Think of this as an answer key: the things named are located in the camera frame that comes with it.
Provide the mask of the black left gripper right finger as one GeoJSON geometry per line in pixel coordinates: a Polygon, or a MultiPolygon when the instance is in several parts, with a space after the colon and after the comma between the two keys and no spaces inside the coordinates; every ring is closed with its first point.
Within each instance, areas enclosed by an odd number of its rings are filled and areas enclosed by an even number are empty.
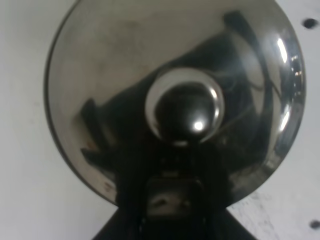
{"type": "Polygon", "coordinates": [[[203,201],[203,240],[255,240],[256,238],[227,210],[231,201],[203,201]]]}

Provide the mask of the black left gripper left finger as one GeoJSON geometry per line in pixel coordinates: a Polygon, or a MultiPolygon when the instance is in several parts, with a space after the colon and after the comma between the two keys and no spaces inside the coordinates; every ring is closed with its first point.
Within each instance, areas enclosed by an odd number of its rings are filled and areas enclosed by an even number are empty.
{"type": "Polygon", "coordinates": [[[93,240],[141,240],[144,202],[121,205],[93,240]]]}

